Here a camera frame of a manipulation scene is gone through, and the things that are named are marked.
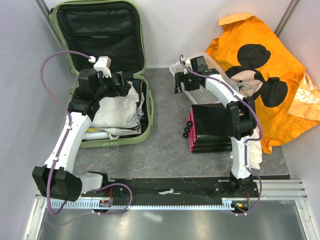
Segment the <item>grey white garment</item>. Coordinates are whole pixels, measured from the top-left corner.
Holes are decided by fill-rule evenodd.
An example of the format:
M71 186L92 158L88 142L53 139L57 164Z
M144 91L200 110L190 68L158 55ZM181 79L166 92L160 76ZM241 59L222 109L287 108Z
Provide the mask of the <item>grey white garment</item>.
M120 129L136 131L141 127L141 118L145 115L142 107L145 100L141 92L140 81L128 82L131 86L127 96L105 97L90 125L94 129Z

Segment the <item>yellow shorts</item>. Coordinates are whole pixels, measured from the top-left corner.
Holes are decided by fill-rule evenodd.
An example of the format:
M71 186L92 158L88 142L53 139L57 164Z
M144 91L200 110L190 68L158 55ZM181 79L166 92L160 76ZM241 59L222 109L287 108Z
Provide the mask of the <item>yellow shorts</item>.
M87 133L95 133L95 132L104 132L103 129L96 129L96 128L88 128L86 130Z

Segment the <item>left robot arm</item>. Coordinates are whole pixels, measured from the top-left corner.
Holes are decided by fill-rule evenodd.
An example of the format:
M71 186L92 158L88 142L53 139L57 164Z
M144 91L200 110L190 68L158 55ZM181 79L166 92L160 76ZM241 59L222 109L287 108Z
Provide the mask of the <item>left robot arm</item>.
M94 192L99 197L110 191L107 175L91 171L83 176L73 175L73 167L83 137L90 127L100 101L105 97L125 97L131 88L123 73L110 77L101 70L80 71L78 87L67 107L66 123L52 154L43 166L36 166L32 177L43 197L75 202L81 194Z

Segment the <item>green hard-shell suitcase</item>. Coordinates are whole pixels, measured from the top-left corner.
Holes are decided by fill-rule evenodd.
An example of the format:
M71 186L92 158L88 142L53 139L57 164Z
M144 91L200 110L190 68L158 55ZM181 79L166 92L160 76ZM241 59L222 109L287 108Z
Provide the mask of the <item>green hard-shell suitcase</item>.
M49 14L77 77L68 105L88 115L82 148L143 142L154 105L146 69L142 18L132 0L70 0Z

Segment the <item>white perforated plastic basket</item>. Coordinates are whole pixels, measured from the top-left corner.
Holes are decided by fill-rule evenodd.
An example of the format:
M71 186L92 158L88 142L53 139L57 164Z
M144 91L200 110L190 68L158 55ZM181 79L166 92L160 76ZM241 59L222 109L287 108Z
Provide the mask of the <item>white perforated plastic basket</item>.
M199 77L199 89L185 91L184 84L181 82L182 92L185 93L193 104L228 104L235 101L240 88L231 80L222 70L219 64L206 53L199 53L189 58L192 65L192 71L189 74ZM169 67L170 73L175 77L175 73L183 73L183 67L180 61Z

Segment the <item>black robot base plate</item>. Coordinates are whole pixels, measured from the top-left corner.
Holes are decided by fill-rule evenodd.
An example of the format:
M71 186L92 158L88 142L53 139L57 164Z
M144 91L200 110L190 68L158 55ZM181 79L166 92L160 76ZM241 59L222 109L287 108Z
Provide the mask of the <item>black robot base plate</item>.
M252 200L259 196L256 183L230 189L228 177L114 178L109 182L127 185L132 191L131 204L137 205L217 205L222 199Z

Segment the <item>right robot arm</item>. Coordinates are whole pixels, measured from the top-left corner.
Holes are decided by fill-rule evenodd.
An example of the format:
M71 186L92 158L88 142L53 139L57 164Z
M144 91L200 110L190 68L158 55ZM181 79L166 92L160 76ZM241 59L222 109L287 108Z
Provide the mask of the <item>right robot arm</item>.
M179 56L181 71L173 73L176 85L184 86L186 92L203 86L222 103L226 113L225 131L232 145L232 168L229 177L229 191L235 197L250 195L257 197L262 184L254 182L250 164L250 144L255 140L255 128L261 126L256 115L255 103L251 97L240 94L218 64L209 68L204 55L193 58Z

